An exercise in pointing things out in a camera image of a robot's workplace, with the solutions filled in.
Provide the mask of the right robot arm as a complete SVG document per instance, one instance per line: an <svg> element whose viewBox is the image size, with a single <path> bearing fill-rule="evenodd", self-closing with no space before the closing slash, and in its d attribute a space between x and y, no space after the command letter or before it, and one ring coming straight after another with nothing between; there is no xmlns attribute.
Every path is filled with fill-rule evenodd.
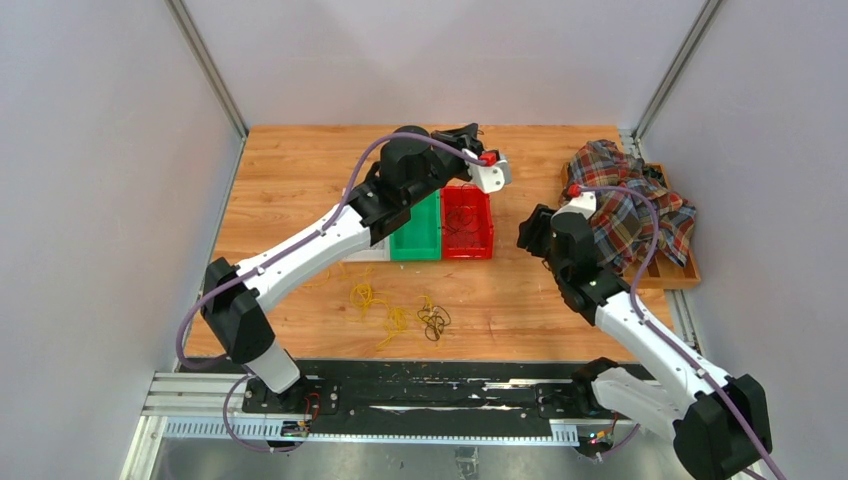
<svg viewBox="0 0 848 480"><path fill-rule="evenodd" d="M733 376L674 335L619 275L600 265L584 209L538 204L518 227L518 248L542 259L564 303L633 354L654 381L598 358L573 375L574 408L619 413L671 443L695 479L728 479L773 448L765 390Z"/></svg>

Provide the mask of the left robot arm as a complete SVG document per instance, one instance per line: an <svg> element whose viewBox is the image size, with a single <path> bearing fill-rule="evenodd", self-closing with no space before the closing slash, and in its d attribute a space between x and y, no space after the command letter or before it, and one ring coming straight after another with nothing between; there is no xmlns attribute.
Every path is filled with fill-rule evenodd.
<svg viewBox="0 0 848 480"><path fill-rule="evenodd" d="M358 158L342 197L326 214L271 249L231 264L210 263L203 294L188 313L200 315L224 358L260 379L283 413L306 400L302 373L268 320L293 290L344 257L364 251L410 220L411 209L453 179L484 166L480 127L429 132L400 127L374 140Z"/></svg>

